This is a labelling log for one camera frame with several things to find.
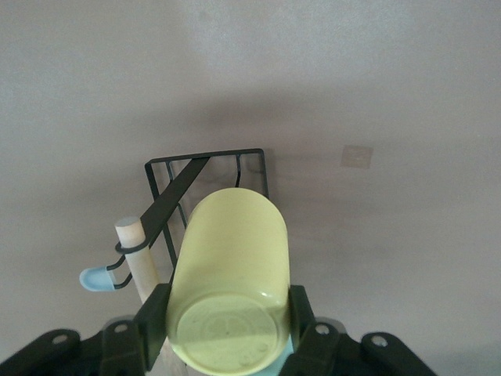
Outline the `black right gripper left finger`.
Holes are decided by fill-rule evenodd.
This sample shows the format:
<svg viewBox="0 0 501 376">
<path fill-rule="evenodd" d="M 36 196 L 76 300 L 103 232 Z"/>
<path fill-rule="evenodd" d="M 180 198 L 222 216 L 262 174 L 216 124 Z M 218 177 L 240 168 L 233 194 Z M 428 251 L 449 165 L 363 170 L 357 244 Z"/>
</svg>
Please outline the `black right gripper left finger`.
<svg viewBox="0 0 501 376">
<path fill-rule="evenodd" d="M 158 284 L 131 319 L 116 319 L 85 340 L 77 331 L 46 332 L 1 363 L 2 375 L 144 375 L 167 337 L 170 284 Z"/>
</svg>

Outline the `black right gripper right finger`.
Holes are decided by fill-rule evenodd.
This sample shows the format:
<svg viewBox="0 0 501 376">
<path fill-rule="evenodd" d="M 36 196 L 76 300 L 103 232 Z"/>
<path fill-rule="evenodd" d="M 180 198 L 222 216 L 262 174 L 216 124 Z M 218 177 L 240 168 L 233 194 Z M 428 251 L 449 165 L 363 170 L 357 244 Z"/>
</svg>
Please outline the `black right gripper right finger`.
<svg viewBox="0 0 501 376">
<path fill-rule="evenodd" d="M 344 326 L 314 316 L 304 287 L 289 290 L 293 353 L 281 375 L 433 375 L 401 339 L 385 332 L 352 339 Z"/>
</svg>

